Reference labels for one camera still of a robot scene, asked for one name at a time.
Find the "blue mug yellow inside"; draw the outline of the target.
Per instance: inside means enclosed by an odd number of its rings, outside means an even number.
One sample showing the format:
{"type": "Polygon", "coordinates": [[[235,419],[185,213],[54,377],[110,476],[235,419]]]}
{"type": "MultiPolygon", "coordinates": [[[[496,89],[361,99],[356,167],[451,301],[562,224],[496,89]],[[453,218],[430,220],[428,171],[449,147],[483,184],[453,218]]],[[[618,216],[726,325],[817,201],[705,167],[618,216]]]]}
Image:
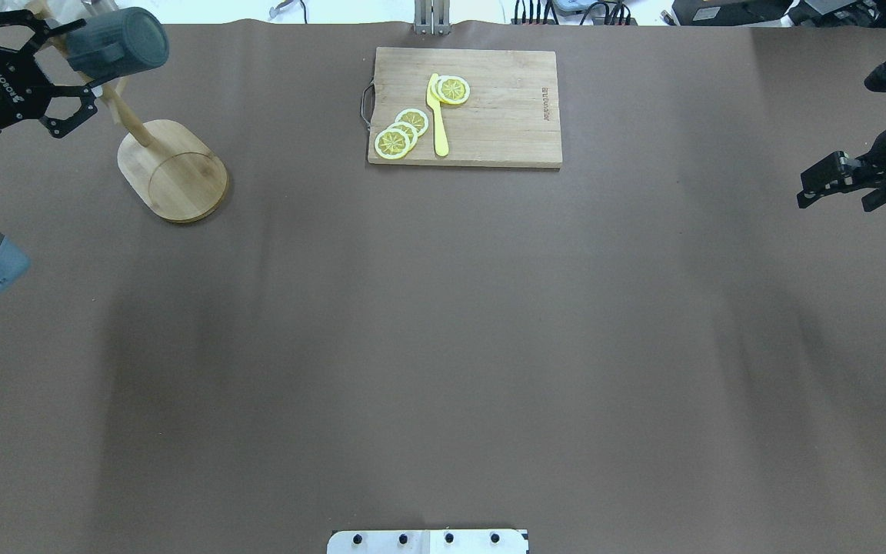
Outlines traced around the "blue mug yellow inside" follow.
{"type": "Polygon", "coordinates": [[[89,18],[65,35],[65,45],[74,71],[102,81],[162,67],[170,54],[162,23],[140,7],[89,18]]]}

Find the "wooden cup storage rack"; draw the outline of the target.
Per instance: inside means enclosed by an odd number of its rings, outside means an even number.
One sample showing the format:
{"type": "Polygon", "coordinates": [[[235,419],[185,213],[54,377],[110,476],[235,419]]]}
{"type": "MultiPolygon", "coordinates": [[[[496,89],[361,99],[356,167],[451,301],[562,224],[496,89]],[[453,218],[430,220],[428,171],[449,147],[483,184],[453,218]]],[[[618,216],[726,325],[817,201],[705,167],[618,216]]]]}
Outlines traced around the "wooden cup storage rack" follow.
{"type": "MultiPolygon", "coordinates": [[[[120,9],[113,1],[84,1],[86,21],[120,9]]],[[[65,40],[53,45],[67,60],[65,40]]],[[[231,179],[224,162],[182,123],[142,122],[122,97],[130,75],[92,80],[76,72],[127,129],[117,152],[120,172],[140,199],[170,223],[193,223],[212,214],[225,199],[231,179]]]]}

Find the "lemon slice top right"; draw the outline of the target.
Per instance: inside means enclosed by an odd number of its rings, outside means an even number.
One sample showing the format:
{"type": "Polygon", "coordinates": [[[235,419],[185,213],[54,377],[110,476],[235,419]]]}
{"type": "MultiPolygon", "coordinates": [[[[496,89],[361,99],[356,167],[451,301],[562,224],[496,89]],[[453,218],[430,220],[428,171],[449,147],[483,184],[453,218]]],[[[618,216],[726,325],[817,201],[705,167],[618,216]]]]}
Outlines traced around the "lemon slice top right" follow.
{"type": "Polygon", "coordinates": [[[407,138],[400,131],[387,130],[379,132],[373,143],[374,153],[383,160],[400,160],[411,151],[407,148],[407,138]]]}

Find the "lemon slice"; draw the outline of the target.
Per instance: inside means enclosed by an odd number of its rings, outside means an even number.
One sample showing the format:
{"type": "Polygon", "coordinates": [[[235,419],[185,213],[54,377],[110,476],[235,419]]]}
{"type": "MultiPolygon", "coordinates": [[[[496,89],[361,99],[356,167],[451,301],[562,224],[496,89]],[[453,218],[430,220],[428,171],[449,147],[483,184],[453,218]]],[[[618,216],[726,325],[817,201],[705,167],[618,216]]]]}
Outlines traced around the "lemon slice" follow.
{"type": "Polygon", "coordinates": [[[407,138],[400,131],[387,130],[379,132],[373,143],[374,153],[383,160],[400,160],[411,151],[407,148],[407,138]]]}
{"type": "Polygon", "coordinates": [[[470,94],[470,83],[457,75],[440,75],[434,85],[434,95],[442,104],[463,105],[470,94]]]}
{"type": "Polygon", "coordinates": [[[419,138],[418,127],[415,127],[411,123],[408,122],[394,122],[390,126],[387,127],[387,130],[400,131],[405,136],[405,143],[408,145],[408,149],[412,146],[415,146],[416,141],[419,138]]]}
{"type": "Polygon", "coordinates": [[[432,77],[428,80],[428,91],[426,92],[426,105],[440,105],[443,104],[443,99],[440,98],[438,94],[437,83],[439,79],[439,74],[433,74],[432,77]]]}
{"type": "Polygon", "coordinates": [[[429,127],[429,117],[418,108],[406,108],[401,110],[395,118],[396,123],[407,123],[416,130],[418,136],[423,136],[429,127]]]}

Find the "lemon slice middle right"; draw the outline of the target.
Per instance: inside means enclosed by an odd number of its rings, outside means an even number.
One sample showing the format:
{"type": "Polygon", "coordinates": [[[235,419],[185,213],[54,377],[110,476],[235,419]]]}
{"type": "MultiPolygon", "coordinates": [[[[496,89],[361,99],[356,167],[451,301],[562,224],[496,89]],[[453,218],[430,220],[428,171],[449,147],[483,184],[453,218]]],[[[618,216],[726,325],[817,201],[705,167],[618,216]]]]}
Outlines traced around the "lemon slice middle right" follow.
{"type": "Polygon", "coordinates": [[[400,131],[405,136],[405,143],[408,145],[408,149],[412,146],[415,146],[416,141],[419,138],[418,127],[415,127],[411,123],[408,122],[394,122],[390,126],[387,127],[387,130],[400,131]]]}

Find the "lemon slice lower right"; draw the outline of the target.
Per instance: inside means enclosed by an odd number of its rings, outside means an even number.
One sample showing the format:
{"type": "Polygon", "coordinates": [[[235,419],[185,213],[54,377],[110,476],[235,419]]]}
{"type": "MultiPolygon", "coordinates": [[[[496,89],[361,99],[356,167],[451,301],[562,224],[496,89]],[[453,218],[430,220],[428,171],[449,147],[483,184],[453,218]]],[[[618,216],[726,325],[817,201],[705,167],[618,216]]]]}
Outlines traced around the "lemon slice lower right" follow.
{"type": "Polygon", "coordinates": [[[407,123],[416,130],[418,136],[423,136],[429,127],[429,117],[418,108],[406,108],[401,110],[395,118],[396,123],[407,123]]]}

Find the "lemon slice behind left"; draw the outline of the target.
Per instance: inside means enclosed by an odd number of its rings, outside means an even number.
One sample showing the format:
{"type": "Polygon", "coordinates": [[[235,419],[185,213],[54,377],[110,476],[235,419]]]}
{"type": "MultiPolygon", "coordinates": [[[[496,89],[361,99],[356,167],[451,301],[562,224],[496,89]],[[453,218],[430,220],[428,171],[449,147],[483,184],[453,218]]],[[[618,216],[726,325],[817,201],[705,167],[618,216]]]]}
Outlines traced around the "lemon slice behind left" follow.
{"type": "Polygon", "coordinates": [[[440,98],[438,94],[437,83],[439,79],[439,74],[433,74],[432,77],[428,80],[428,91],[426,92],[426,105],[440,105],[443,104],[443,99],[440,98]]]}

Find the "yellow plastic knife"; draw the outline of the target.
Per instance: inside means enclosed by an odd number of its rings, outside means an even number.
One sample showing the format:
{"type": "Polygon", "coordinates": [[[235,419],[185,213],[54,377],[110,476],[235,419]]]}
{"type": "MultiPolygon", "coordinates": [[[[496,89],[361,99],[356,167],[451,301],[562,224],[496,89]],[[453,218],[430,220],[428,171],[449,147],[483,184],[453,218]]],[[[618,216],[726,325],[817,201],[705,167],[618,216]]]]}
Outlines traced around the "yellow plastic knife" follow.
{"type": "Polygon", "coordinates": [[[432,113],[434,152],[438,157],[445,158],[450,153],[448,137],[443,120],[441,105],[428,105],[432,113]]]}

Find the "lemon slice front left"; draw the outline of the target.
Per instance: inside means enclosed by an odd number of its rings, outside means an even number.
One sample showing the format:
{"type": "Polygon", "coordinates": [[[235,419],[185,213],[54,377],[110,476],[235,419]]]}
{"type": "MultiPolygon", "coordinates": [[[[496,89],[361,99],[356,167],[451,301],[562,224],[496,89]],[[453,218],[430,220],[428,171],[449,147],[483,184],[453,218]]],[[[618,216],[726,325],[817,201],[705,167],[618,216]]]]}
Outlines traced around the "lemon slice front left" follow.
{"type": "Polygon", "coordinates": [[[434,85],[434,95],[442,104],[463,105],[470,94],[470,83],[457,75],[440,75],[434,85]]]}

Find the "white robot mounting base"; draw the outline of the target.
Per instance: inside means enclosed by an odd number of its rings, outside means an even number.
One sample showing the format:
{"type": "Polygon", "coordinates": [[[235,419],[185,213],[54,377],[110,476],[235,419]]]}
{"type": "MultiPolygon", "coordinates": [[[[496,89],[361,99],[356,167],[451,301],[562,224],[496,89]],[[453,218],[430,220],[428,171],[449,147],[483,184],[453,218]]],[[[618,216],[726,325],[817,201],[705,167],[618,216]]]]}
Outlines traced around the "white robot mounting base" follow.
{"type": "Polygon", "coordinates": [[[527,530],[390,529],[331,534],[327,553],[530,553],[527,530]]]}

